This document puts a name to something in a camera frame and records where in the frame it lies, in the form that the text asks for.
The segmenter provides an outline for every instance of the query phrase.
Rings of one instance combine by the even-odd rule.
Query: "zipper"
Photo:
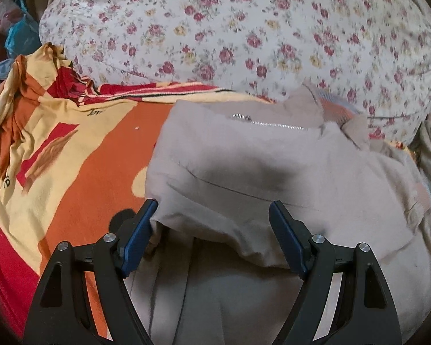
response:
[[[302,131],[306,130],[306,128],[303,128],[303,127],[289,126],[287,124],[256,122],[252,120],[252,118],[249,115],[233,114],[232,118],[242,120],[244,122],[260,125],[260,126],[266,126],[266,127],[282,127],[282,128],[288,128],[290,130],[302,130]]]

